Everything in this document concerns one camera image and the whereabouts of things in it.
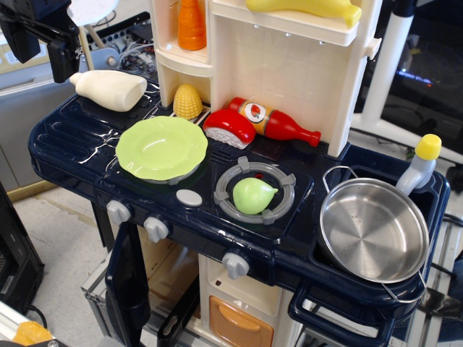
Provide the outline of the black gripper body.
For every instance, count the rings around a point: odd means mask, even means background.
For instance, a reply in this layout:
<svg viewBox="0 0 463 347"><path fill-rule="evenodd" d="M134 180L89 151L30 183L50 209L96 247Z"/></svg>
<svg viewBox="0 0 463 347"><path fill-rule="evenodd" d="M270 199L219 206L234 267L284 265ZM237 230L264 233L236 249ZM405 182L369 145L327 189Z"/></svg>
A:
<svg viewBox="0 0 463 347"><path fill-rule="evenodd" d="M76 61L80 57L80 29L71 19L62 19L49 25L35 20L24 20L25 29L47 43L52 61Z"/></svg>

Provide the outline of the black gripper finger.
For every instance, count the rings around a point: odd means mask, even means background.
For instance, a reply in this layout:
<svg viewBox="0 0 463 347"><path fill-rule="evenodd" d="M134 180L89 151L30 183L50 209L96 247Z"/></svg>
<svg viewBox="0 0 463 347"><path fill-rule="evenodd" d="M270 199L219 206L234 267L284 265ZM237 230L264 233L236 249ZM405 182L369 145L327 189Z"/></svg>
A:
<svg viewBox="0 0 463 347"><path fill-rule="evenodd" d="M80 44L67 45L64 41L55 39L48 45L48 57L54 82L63 83L80 68Z"/></svg>

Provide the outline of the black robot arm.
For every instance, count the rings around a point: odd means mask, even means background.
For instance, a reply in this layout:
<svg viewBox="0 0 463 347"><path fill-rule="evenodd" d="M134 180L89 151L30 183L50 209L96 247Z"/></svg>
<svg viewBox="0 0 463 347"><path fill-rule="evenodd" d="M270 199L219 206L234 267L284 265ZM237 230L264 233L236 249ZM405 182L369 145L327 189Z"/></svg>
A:
<svg viewBox="0 0 463 347"><path fill-rule="evenodd" d="M24 64L40 53L39 43L44 42L56 83L66 82L80 67L80 29L68 15L71 3L1 2L1 30L14 56Z"/></svg>

